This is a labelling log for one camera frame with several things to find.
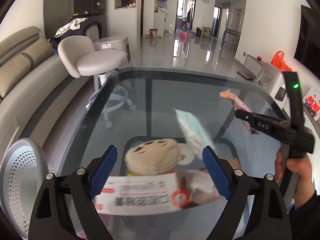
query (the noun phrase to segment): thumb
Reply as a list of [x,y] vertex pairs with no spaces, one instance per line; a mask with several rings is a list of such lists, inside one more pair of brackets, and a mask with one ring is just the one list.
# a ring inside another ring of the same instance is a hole
[[291,172],[299,174],[301,179],[312,178],[312,168],[308,158],[289,159],[287,161],[287,167]]

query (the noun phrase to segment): glass table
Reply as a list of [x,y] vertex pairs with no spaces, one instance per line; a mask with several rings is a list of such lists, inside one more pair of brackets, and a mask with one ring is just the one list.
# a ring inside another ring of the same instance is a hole
[[[110,95],[119,85],[129,91],[128,98],[137,105],[137,110],[132,111],[124,105],[110,112],[109,119],[113,127],[108,129],[102,111],[105,107],[116,104],[110,100]],[[231,101],[220,97],[219,93],[225,90],[237,95],[255,113],[285,119],[273,99],[249,82],[172,69],[126,68],[114,72],[100,88],[79,124],[66,152],[60,175],[68,175],[79,167],[86,167],[92,159],[101,157],[110,145],[114,145],[118,151],[118,159],[108,181],[115,183],[116,178],[121,179],[124,176],[127,176],[127,182],[131,178],[136,180],[139,176],[132,177],[132,172],[126,165],[125,155],[130,149],[137,149],[138,145],[153,140],[161,142],[166,138],[173,138],[178,143],[186,142],[175,109],[192,113],[200,121],[212,138],[220,158],[241,166],[250,176],[263,177],[266,173],[273,174],[280,142],[264,134],[249,134],[242,122],[235,118]],[[170,184],[170,176],[178,174],[179,185],[179,174],[197,173],[204,171],[204,168],[202,160],[194,157],[187,165],[177,165],[165,175],[154,176],[153,182],[160,176],[159,178],[168,180],[167,184]],[[184,187],[190,187],[190,183],[187,182]],[[110,193],[110,189],[104,190],[101,196]],[[165,199],[165,202],[173,201],[170,197]],[[122,205],[128,204],[123,203],[122,198],[117,200],[122,201]],[[252,201],[253,198],[249,197],[235,237],[241,236],[244,231]],[[104,211],[101,218],[115,240],[201,240],[208,237],[227,201],[215,196],[209,201],[199,203],[201,201],[197,203],[194,200],[187,208],[179,206],[172,210],[164,206],[163,210],[158,208],[156,211],[151,205],[143,204],[143,209],[137,211],[129,208],[126,209],[130,210],[127,212],[124,207],[121,208],[121,204],[116,204],[115,200],[111,205],[118,205],[119,209]],[[137,203],[131,203],[131,207],[137,206]],[[69,210],[75,229],[81,236],[82,228],[72,203]]]

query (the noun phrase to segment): red circle logo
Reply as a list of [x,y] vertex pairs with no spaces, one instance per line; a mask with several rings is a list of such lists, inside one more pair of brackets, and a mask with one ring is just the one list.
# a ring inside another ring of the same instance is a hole
[[187,189],[177,189],[171,194],[171,202],[176,207],[186,207],[191,202],[190,191]]

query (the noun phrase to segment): sofa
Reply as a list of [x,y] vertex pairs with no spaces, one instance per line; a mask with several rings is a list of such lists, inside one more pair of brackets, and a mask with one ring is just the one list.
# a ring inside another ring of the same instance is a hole
[[89,77],[72,78],[50,42],[31,26],[0,41],[0,161],[19,138],[43,146]]

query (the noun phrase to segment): red plastic bag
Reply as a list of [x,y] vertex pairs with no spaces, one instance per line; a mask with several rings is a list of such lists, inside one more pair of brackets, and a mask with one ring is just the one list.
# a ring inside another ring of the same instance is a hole
[[271,64],[282,71],[292,72],[292,69],[287,66],[287,64],[284,62],[283,58],[284,58],[284,52],[278,51],[274,55],[273,59],[271,60]]

